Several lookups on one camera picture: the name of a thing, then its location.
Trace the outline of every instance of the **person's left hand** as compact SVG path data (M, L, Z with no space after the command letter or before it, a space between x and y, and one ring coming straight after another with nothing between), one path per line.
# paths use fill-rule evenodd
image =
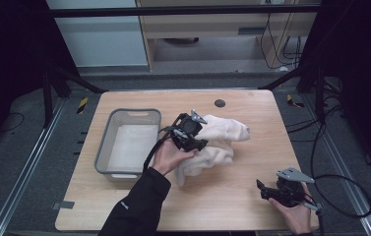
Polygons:
M197 149L181 151L172 140L166 140L156 151L152 168L165 175L175 169L182 160L194 157L197 151Z

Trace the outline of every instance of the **white cabinet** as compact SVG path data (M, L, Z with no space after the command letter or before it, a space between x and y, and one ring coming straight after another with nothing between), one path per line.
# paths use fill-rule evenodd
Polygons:
M50 9L136 7L134 0L47 0ZM148 66L138 17L56 18L78 68Z

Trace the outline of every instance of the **black sleeve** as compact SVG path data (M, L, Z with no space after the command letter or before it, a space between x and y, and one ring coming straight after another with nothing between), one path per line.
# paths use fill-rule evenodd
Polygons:
M314 236L314 234L311 233L304 233L304 234L292 234L292 236Z
M169 189L170 182L149 168L129 195L115 205L98 235L155 235Z

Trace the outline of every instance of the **gray plastic tray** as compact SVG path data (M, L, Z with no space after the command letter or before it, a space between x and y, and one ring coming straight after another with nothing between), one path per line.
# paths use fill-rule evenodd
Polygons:
M138 178L158 139L156 109L117 109L109 115L95 158L95 169L109 180Z

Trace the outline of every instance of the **gray carpet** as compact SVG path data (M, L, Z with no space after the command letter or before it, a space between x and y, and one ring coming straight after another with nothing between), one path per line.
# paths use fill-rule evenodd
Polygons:
M211 75L192 75L189 78L183 78L181 80L183 84L179 83L178 78L172 77L100 78L95 80L95 84L105 89L144 89L145 87L147 89L205 89L227 88L231 85L235 85L234 88L253 88L261 86L275 77L253 80L254 74L236 74L234 76L226 79L225 75L220 76L220 78L218 75L216 75L216 78L211 77ZM85 138L84 132L89 128L99 100L99 94L91 93L76 85L72 85L72 88L73 92L71 97L65 101L64 110L57 127L8 225L7 231L10 234L19 234L19 232L22 235L24 235L22 232L58 233L54 227L57 210L52 209L52 205L64 198L78 153L82 148L82 140ZM85 96L89 98L86 109L83 114L77 114L80 100ZM307 108L288 105L286 93L276 92L275 96L285 125L312 118ZM302 97L296 93L293 97L295 100L298 99L298 102L304 102ZM43 122L41 98L41 90L36 90L17 99L13 103L11 112L21 113L25 119L15 129L0 133L0 208L11 191L19 171L23 168L41 131ZM21 115L11 114L3 129L11 129L21 121ZM340 152L354 178L364 185L371 195L371 166L366 164L363 151L357 144L347 121L340 116L340 112L336 112L328 116L327 123L328 132L334 134L338 148L340 148ZM302 171L306 174L309 174L312 142L300 141L311 141L316 133L317 126L311 126L303 131L290 134ZM329 161L328 152L321 141L318 142L314 158L316 174L336 173L335 168ZM349 198L339 181L323 181L321 185L327 197L335 201L338 206L354 213ZM311 188L311 190L316 201L321 202L322 200L314 188ZM367 235L359 219L346 217L330 206L326 206L324 222L327 235ZM277 235L277 232L261 232L260 235Z
M270 70L262 60L259 47L253 40L238 41L226 55L218 54L225 45L230 45L229 38L217 43L206 42L203 38L199 44L179 46L180 52L172 51L167 42L159 44L160 50L155 56L153 73L119 76L87 76L85 79L103 89L220 89L220 88L257 88L274 81L282 72ZM239 56L229 57L230 53ZM293 87L297 80L292 79L275 91L275 97L285 125L311 120L308 108L289 105L286 95L291 93L295 102L306 102ZM69 83L73 90L70 98L65 99L61 118L41 156L27 188L11 218L6 235L84 235L82 232L60 233L54 227L57 210L52 209L55 202L63 200L66 188L82 148L85 132L93 118L99 94L94 94L74 83ZM89 101L83 114L77 114L80 100L87 96ZM57 96L53 94L54 104ZM329 100L326 109L338 104ZM25 166L41 131L44 122L42 91L36 90L16 99L0 132L0 210L6 202L14 183ZM365 187L371 196L371 165L364 158L354 132L348 121L342 117L342 111L327 116L327 132L337 145L343 161L348 166L353 178ZM288 131L300 126L289 126ZM293 148L304 173L310 174L310 157L318 127L313 125L300 132L291 133ZM323 139L317 143L314 155L314 171L316 174L337 173L326 149ZM352 211L350 198L345 193L339 180L322 180L320 186L326 197L349 212ZM314 199L321 202L314 187L310 188ZM326 206L324 226L326 235L367 235L359 219L350 218ZM279 235L281 232L260 232L262 236ZM230 235L229 232L188 232L158 233L158 235ZM231 232L233 236L254 235L253 232Z

